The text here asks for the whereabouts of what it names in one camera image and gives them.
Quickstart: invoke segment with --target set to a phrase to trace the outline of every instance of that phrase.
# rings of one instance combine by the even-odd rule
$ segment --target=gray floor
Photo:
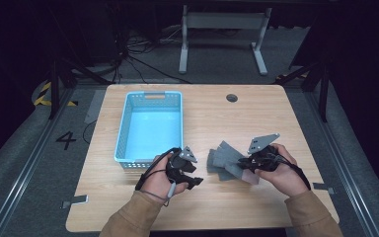
[[[132,54],[168,75],[128,59],[129,62],[124,61],[119,68],[120,83],[179,83],[171,78],[172,76],[193,84],[269,84],[278,74],[289,72],[288,65],[306,33],[307,29],[271,29],[266,32],[262,53],[268,69],[267,76],[260,75],[249,47],[249,43],[255,41],[255,33],[244,31],[230,37],[217,32],[196,32],[191,34],[189,41],[187,74],[178,73],[181,45],[180,38],[176,38],[176,41],[159,46],[148,53]],[[105,77],[111,80],[113,76],[109,74]],[[335,139],[341,157],[367,204],[367,213],[377,227],[378,233],[375,232],[373,236],[379,236],[379,181],[354,136],[334,89],[330,88],[328,122],[322,124],[315,116],[315,99],[318,98],[318,92],[303,93],[299,89],[300,83],[301,79],[289,83],[285,86],[286,92],[325,184],[335,190],[331,197],[340,216],[340,227],[344,236],[371,234],[368,234],[363,227],[362,218],[357,215],[351,201],[349,186],[339,174],[334,149],[322,127],[327,128]],[[39,85],[32,95],[32,100],[37,97],[41,86]],[[66,91],[71,93],[67,99],[78,101],[78,106],[64,108],[53,123],[47,120],[49,107],[36,107],[35,112],[2,147],[0,209],[11,189],[16,187],[16,181],[25,164],[32,158],[32,153],[37,151],[38,146],[42,148],[37,162],[31,167],[32,175],[24,179],[26,188],[19,195],[21,198],[10,205],[10,211],[6,215],[0,215],[7,217],[7,221],[3,221],[0,228],[2,236],[98,236],[98,233],[69,233],[64,226],[68,208],[60,207],[64,200],[70,200],[74,195],[89,146],[87,141],[92,139],[92,121],[101,104],[101,100],[98,99],[102,98],[105,89],[105,86],[99,86],[91,80],[80,80],[73,91]],[[50,125],[53,129],[48,138],[38,144],[43,132]],[[65,143],[56,140],[67,132],[72,132],[72,139],[76,141],[71,142],[65,150]],[[287,235],[295,236],[290,229],[287,229]],[[214,236],[230,235],[215,233]],[[251,231],[244,233],[244,236],[258,236],[258,232]]]

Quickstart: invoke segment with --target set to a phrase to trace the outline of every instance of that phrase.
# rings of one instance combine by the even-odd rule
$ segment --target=wooden table
[[[219,181],[206,169],[210,149],[222,140],[246,154],[252,137],[275,132],[298,161],[310,183],[323,183],[284,89],[271,85],[113,85],[109,86],[75,196],[89,202],[72,205],[66,228],[72,232],[101,231],[109,217],[127,203],[142,173],[124,172],[114,160],[125,94],[129,91],[181,91],[184,106],[184,145],[198,163],[193,176],[204,181],[171,199],[152,230],[200,230],[289,227],[283,202],[287,196],[260,180]],[[238,97],[236,103],[226,100]],[[314,190],[336,221],[337,212],[327,191]]]

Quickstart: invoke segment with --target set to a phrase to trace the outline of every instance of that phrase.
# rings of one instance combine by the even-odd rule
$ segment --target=sleeve
[[[161,208],[162,204],[140,191],[135,191],[131,200],[110,217],[101,231],[100,237],[149,236],[150,227]]]
[[[313,192],[291,197],[285,203],[299,236],[342,236],[340,227]]]

